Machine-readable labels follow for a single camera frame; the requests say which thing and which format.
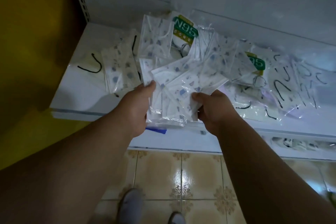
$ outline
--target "person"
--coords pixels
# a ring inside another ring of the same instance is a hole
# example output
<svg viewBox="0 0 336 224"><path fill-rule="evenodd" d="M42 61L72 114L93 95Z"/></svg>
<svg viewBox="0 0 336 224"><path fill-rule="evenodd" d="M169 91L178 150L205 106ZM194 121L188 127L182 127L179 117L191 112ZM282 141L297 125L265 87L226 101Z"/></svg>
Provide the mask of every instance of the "person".
<svg viewBox="0 0 336 224"><path fill-rule="evenodd" d="M86 223L133 137L146 127L155 83L138 86L118 106L64 140L0 171L2 223ZM306 184L235 111L220 91L194 93L199 119L218 138L247 223L336 223L332 205ZM130 190L117 222L139 221ZM184 223L173 213L170 223Z"/></svg>

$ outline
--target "hand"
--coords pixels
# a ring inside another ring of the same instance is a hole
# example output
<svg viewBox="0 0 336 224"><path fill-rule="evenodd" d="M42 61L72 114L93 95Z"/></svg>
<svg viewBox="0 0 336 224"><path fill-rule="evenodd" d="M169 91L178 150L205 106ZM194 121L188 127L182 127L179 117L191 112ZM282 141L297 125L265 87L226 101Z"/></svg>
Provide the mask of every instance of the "hand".
<svg viewBox="0 0 336 224"><path fill-rule="evenodd" d="M146 113L149 106L148 99L152 96L156 83L149 85L140 84L128 92L115 108L120 113L120 118L127 121L128 128L132 130L132 138L141 135L146 128Z"/></svg>
<svg viewBox="0 0 336 224"><path fill-rule="evenodd" d="M203 104L199 109L198 118L203 121L207 131L217 137L223 122L240 118L229 98L219 90L215 90L211 96L204 93L193 93L191 97Z"/></svg>

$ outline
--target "person's right hand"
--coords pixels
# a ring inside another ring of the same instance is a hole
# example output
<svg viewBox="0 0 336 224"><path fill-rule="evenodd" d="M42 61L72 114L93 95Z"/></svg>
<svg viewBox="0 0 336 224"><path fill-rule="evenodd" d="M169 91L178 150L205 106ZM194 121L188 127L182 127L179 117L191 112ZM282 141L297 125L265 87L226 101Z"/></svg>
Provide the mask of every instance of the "person's right hand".
<svg viewBox="0 0 336 224"><path fill-rule="evenodd" d="M193 93L191 97L203 104L198 118L203 121L207 131L215 136L219 136L220 128L226 120L240 118L229 98L219 90L215 90L211 96Z"/></svg>

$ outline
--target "beige tile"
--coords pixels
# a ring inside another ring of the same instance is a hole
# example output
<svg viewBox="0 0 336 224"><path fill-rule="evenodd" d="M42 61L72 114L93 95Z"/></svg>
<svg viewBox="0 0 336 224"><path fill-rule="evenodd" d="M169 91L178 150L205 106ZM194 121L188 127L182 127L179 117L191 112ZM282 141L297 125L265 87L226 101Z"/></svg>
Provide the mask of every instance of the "beige tile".
<svg viewBox="0 0 336 224"><path fill-rule="evenodd" d="M321 196L326 197L327 189L317 164L310 160L284 159L310 187L312 187Z"/></svg>
<svg viewBox="0 0 336 224"><path fill-rule="evenodd" d="M336 192L336 162L317 162L328 191Z"/></svg>
<svg viewBox="0 0 336 224"><path fill-rule="evenodd" d="M144 201L141 224L167 224L172 212L181 211L178 200L150 200Z"/></svg>
<svg viewBox="0 0 336 224"><path fill-rule="evenodd" d="M246 224L238 201L226 201L227 224Z"/></svg>
<svg viewBox="0 0 336 224"><path fill-rule="evenodd" d="M225 202L217 200L184 200L182 214L187 224L225 224Z"/></svg>
<svg viewBox="0 0 336 224"><path fill-rule="evenodd" d="M181 154L139 151L134 187L145 199L181 198Z"/></svg>
<svg viewBox="0 0 336 224"><path fill-rule="evenodd" d="M115 222L118 211L117 200L101 200L88 224L111 224Z"/></svg>
<svg viewBox="0 0 336 224"><path fill-rule="evenodd" d="M229 171L228 171L228 168L226 167L223 156L221 156L221 160L222 160L222 172L223 172L225 199L226 200L237 200L237 196L236 196L235 190L233 189Z"/></svg>
<svg viewBox="0 0 336 224"><path fill-rule="evenodd" d="M124 193L133 187L136 166L137 151L126 151L102 199L121 199Z"/></svg>
<svg viewBox="0 0 336 224"><path fill-rule="evenodd" d="M223 194L220 155L182 154L182 199L215 199Z"/></svg>

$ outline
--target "gray shoe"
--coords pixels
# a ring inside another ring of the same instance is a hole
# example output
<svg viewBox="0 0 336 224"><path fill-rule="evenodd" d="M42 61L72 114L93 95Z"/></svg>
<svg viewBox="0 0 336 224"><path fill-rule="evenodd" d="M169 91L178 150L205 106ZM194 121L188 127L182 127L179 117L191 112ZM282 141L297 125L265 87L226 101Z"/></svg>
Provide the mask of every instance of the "gray shoe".
<svg viewBox="0 0 336 224"><path fill-rule="evenodd" d="M184 219L184 216L180 212L173 212L170 215L170 218L168 220L168 224L186 224L186 220Z"/></svg>
<svg viewBox="0 0 336 224"><path fill-rule="evenodd" d="M119 202L117 224L138 224L141 219L142 198L138 189L128 190Z"/></svg>

